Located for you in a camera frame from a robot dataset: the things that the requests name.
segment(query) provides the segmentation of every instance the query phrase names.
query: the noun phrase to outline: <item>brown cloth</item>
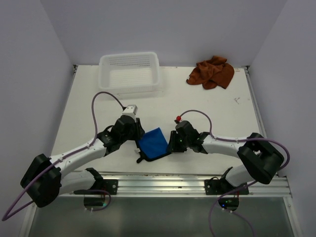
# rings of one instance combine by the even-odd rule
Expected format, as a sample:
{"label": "brown cloth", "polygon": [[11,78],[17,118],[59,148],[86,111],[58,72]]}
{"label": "brown cloth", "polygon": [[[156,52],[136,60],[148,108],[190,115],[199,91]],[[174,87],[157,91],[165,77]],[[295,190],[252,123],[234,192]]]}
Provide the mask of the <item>brown cloth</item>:
{"label": "brown cloth", "polygon": [[226,63],[227,59],[213,56],[211,60],[197,63],[187,83],[190,85],[203,84],[204,89],[213,89],[217,85],[227,88],[234,76],[234,68]]}

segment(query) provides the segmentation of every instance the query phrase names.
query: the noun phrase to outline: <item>blue fabric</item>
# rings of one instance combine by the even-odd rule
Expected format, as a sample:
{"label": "blue fabric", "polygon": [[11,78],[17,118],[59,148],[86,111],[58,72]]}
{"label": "blue fabric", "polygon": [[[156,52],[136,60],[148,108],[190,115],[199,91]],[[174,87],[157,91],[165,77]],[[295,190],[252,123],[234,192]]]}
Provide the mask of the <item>blue fabric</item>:
{"label": "blue fabric", "polygon": [[160,128],[146,132],[142,140],[138,141],[140,149],[149,159],[162,156],[166,153],[168,143]]}

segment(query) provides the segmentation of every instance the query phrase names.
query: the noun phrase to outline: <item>white plastic basket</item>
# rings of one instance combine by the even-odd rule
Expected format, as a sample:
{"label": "white plastic basket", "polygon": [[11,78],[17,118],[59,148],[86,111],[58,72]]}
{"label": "white plastic basket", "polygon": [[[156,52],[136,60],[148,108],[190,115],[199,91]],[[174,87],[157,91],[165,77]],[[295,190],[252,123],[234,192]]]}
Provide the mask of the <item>white plastic basket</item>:
{"label": "white plastic basket", "polygon": [[99,63],[99,87],[113,94],[157,90],[159,61],[154,52],[105,55]]}

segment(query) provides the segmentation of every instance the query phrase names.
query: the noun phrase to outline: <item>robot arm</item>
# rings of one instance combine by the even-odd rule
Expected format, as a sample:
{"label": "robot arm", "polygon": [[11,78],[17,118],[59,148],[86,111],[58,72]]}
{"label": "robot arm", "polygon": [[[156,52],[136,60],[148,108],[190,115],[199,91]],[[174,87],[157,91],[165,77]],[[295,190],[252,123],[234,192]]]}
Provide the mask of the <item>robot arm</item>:
{"label": "robot arm", "polygon": [[44,154],[35,157],[21,180],[21,186],[25,188],[39,173],[56,161],[62,160],[27,190],[28,195],[38,207],[50,204],[61,194],[76,190],[102,189],[103,179],[93,168],[81,172],[71,172],[94,159],[111,154],[127,140],[141,139],[145,132],[139,118],[136,118],[136,113],[136,105],[129,105],[112,126],[111,131],[105,129],[91,141],[51,158]]}
{"label": "robot arm", "polygon": [[231,167],[219,180],[212,180],[212,188],[218,194],[229,192],[250,181],[269,184],[284,162],[283,155],[267,141],[245,141],[251,138],[263,138],[252,133],[244,138],[224,138],[235,142],[221,141],[210,136],[208,132],[198,133],[188,121],[176,125],[171,132],[169,151],[184,152],[191,148],[196,153],[224,154],[241,159],[243,165]]}

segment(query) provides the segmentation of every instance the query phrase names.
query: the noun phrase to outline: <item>tabletop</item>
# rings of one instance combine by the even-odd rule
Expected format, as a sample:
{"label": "tabletop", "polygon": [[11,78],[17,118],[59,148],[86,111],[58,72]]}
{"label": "tabletop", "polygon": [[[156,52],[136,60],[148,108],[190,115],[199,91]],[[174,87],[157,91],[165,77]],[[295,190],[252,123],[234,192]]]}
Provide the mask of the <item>tabletop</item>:
{"label": "tabletop", "polygon": [[[92,97],[99,91],[99,66],[79,65],[58,130],[53,155],[57,155],[89,141],[94,136],[91,115]],[[160,67],[161,85],[154,92],[119,94],[118,99],[127,106],[138,107],[137,117],[143,129],[160,127],[167,142],[175,130],[175,118],[182,112],[195,109],[207,113],[217,136],[244,137],[259,132],[253,101],[243,68],[235,68],[227,89],[216,87],[204,90],[201,85],[188,85],[186,79],[193,67]],[[99,95],[95,101],[98,131],[114,124],[121,116],[121,108],[110,96]],[[201,114],[183,116],[198,132],[209,131],[208,120]],[[164,173],[164,174],[222,174],[227,168],[241,164],[234,157],[221,154],[198,154],[188,149],[185,153],[136,163],[139,155],[133,141],[125,142],[109,156],[96,159],[80,167],[93,167],[104,172]]]}

